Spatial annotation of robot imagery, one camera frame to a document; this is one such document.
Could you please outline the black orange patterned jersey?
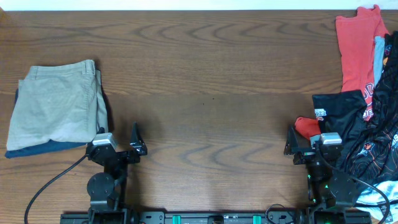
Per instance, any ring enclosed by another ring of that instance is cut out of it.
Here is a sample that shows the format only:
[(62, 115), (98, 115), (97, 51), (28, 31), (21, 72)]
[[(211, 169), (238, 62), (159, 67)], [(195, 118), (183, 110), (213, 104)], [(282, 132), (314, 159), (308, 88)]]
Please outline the black orange patterned jersey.
[(386, 35), (387, 60), (373, 91), (373, 115), (363, 119), (359, 90), (314, 95), (321, 132), (338, 133), (343, 150), (336, 167), (370, 184), (397, 180), (397, 33)]

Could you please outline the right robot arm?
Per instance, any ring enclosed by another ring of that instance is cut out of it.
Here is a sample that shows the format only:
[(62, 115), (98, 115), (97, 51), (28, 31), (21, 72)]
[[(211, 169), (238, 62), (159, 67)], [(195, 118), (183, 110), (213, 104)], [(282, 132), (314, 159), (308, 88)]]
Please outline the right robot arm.
[(342, 150), (338, 133), (320, 134), (310, 141), (288, 127), (284, 154), (293, 157), (293, 164), (306, 167), (311, 203), (295, 214), (295, 223), (348, 223), (345, 212), (354, 205), (358, 191), (348, 174), (333, 168)]

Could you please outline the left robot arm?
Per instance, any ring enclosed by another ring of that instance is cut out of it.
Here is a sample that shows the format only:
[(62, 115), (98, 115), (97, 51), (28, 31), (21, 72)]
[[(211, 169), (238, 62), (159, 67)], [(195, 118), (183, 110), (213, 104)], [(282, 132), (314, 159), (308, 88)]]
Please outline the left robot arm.
[(117, 151), (112, 133), (100, 132), (87, 145), (88, 160), (103, 166), (104, 171), (93, 175), (87, 183), (90, 196), (89, 223), (139, 223), (139, 217), (125, 203), (128, 166), (137, 164), (147, 155), (147, 146), (142, 139), (137, 123), (132, 125), (129, 151)]

